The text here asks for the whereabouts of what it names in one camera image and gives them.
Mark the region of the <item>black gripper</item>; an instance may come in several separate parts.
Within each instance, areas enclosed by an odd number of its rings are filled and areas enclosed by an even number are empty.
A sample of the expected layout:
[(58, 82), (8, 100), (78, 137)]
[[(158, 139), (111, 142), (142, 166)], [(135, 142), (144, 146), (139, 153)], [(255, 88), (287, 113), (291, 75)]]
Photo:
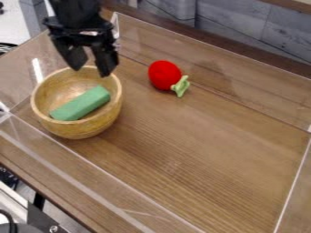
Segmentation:
[(91, 43), (95, 65), (102, 77), (112, 74), (119, 65), (115, 48), (114, 24), (102, 17), (99, 0), (48, 0), (54, 16), (43, 20), (54, 46), (67, 65), (78, 71), (88, 61), (82, 45), (72, 39), (79, 38)]

